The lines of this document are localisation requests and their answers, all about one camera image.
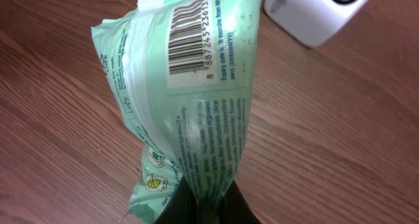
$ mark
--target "wooden table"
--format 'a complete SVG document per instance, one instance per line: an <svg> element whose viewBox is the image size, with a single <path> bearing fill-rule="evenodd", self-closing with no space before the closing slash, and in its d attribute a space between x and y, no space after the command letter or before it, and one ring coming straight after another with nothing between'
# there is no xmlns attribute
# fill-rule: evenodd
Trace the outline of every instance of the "wooden table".
<svg viewBox="0 0 419 224"><path fill-rule="evenodd" d="M261 16L238 184L263 223L419 223L419 0L308 50ZM141 174L90 26L136 0L0 0L0 223L116 223ZM138 223L130 217L126 223Z"/></svg>

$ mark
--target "light green plastic wrapper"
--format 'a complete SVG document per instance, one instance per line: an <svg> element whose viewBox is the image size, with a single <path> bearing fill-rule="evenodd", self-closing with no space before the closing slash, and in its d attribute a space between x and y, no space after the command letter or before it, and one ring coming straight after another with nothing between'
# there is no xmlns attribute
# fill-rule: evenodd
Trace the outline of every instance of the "light green plastic wrapper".
<svg viewBox="0 0 419 224"><path fill-rule="evenodd" d="M182 174L200 209L226 193L246 140L260 6L138 0L125 17L92 28L124 122L146 143L130 214L152 223Z"/></svg>

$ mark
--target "dotted line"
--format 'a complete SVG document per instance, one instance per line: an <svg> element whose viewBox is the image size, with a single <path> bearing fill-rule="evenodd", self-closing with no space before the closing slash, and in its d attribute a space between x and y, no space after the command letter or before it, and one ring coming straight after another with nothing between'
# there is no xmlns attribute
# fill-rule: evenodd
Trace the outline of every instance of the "dotted line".
<svg viewBox="0 0 419 224"><path fill-rule="evenodd" d="M203 92L189 92L189 93L183 93L183 94L173 94L169 96L186 96L186 95L191 95L191 94L203 94L203 93L221 92L221 91L226 91L226 90L238 90L242 88L245 88L245 86L241 86L237 88L230 88L230 89L222 89L222 90L209 90L209 91L203 91Z"/></svg>

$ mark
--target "white object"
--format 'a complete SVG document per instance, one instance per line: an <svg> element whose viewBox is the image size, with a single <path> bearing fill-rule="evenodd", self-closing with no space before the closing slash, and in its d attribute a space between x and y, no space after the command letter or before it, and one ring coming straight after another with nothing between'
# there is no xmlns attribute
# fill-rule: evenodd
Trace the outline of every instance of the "white object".
<svg viewBox="0 0 419 224"><path fill-rule="evenodd" d="M331 38L368 0L266 0L266 13L299 41L317 47Z"/></svg>

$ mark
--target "white barcode label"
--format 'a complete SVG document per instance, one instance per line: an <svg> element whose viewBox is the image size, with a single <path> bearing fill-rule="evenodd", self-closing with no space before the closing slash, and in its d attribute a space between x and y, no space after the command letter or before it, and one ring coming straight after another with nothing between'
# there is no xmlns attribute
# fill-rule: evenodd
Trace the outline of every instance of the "white barcode label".
<svg viewBox="0 0 419 224"><path fill-rule="evenodd" d="M167 42L168 88L217 83L212 0L175 7Z"/></svg>

